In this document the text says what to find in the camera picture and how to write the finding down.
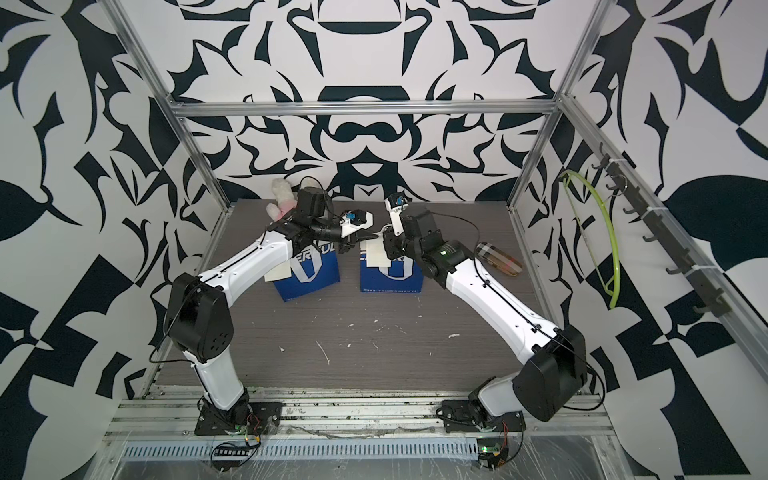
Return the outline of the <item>white paper receipt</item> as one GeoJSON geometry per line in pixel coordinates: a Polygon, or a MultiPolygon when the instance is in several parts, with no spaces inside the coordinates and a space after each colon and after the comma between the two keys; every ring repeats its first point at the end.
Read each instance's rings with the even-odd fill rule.
{"type": "Polygon", "coordinates": [[[365,253],[367,268],[388,269],[391,266],[391,260],[388,258],[381,238],[367,240],[365,242],[365,253]]]}
{"type": "Polygon", "coordinates": [[[292,269],[289,261],[280,263],[269,270],[263,277],[265,282],[275,282],[288,279],[292,276],[292,269]]]}

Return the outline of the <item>blue white paper bag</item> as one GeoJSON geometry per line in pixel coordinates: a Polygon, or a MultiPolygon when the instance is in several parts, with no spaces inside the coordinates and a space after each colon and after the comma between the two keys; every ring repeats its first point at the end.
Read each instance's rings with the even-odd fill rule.
{"type": "Polygon", "coordinates": [[[292,276],[272,282],[284,302],[290,302],[340,282],[338,256],[333,243],[305,248],[289,260],[292,276]]]}
{"type": "Polygon", "coordinates": [[[360,290],[364,293],[420,293],[424,276],[410,258],[391,260],[385,268],[367,268],[365,242],[360,244],[360,290]]]}

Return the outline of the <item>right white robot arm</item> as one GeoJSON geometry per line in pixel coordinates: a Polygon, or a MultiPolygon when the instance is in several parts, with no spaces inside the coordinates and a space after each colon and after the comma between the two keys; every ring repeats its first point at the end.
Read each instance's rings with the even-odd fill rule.
{"type": "Polygon", "coordinates": [[[388,214],[390,225],[383,230],[387,255],[413,260],[424,276],[469,305],[522,365],[518,372],[494,377],[470,394],[474,422],[518,411],[539,421],[554,417],[586,382],[583,335],[571,326],[558,327],[506,290],[476,253],[458,240],[443,238],[429,210],[396,206],[388,214]]]}

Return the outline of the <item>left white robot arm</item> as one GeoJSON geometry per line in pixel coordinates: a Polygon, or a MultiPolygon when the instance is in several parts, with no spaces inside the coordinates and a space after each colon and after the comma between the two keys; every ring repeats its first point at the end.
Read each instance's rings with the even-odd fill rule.
{"type": "Polygon", "coordinates": [[[230,307],[280,264],[317,242],[340,252],[375,237],[374,215],[354,209],[332,214],[325,191],[306,187],[297,205],[266,227],[251,245],[196,276],[182,274],[172,284],[164,334],[191,364],[204,393],[204,405],[227,422],[243,425],[251,414],[248,393],[231,357],[234,325],[230,307]]]}

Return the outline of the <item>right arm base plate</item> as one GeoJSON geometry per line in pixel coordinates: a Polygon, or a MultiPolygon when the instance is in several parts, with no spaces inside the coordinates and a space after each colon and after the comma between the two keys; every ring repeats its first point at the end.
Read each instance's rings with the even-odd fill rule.
{"type": "Polygon", "coordinates": [[[493,417],[478,400],[445,400],[436,409],[435,416],[443,422],[444,429],[448,433],[502,433],[504,430],[509,432],[526,430],[521,411],[493,417]]]}

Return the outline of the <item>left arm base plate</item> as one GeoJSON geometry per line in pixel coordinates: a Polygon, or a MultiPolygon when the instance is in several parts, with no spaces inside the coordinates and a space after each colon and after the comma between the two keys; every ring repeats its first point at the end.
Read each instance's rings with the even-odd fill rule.
{"type": "Polygon", "coordinates": [[[225,411],[205,398],[198,401],[195,436],[248,435],[258,436],[277,429],[282,419],[283,403],[239,402],[225,411]]]}

